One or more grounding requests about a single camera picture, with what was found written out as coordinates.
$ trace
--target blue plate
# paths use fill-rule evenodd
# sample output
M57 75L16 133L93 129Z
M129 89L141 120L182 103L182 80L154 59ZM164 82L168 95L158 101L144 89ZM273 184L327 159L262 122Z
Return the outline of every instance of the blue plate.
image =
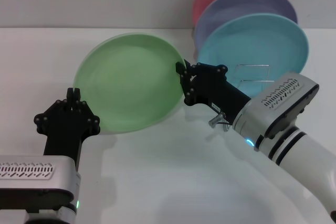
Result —
M308 40L293 21L274 14L252 14L216 29L198 62L228 67L227 81L253 97L288 71L301 72Z
M219 26L245 15L271 13L284 16L297 23L294 7L288 0L214 0L201 15L194 40L198 51L205 40Z

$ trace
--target white table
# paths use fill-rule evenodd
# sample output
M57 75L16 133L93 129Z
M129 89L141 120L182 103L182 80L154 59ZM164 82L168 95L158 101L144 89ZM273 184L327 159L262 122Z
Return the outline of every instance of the white table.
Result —
M72 86L79 64L98 43L141 31L161 36L193 61L190 30L0 29L0 154L41 155L45 139L33 118ZM306 30L303 74L320 91L298 126L336 154L336 30ZM87 139L77 223L332 223L316 198L232 130L212 130L215 115L182 102L147 129Z

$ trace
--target green plate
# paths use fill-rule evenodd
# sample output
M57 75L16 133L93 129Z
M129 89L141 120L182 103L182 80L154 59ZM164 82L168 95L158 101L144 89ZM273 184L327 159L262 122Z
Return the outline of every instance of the green plate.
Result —
M102 130L135 131L163 119L182 96L179 52L147 34L124 34L93 49L79 67L74 87L99 116Z

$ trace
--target led light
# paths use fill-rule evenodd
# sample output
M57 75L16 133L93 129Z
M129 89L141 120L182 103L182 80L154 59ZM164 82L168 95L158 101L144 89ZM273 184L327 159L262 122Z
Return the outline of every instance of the led light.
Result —
M253 143L250 139L247 139L246 142L247 142L250 146L254 147L254 143Z

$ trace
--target ventilation grille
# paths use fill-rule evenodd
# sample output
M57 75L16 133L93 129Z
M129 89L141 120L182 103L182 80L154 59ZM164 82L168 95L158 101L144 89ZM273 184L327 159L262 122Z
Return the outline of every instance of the ventilation grille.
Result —
M298 80L289 78L282 85L276 88L274 92L266 96L261 102L266 107L275 110L300 88L301 85Z
M0 179L50 179L55 171L51 163L0 163Z

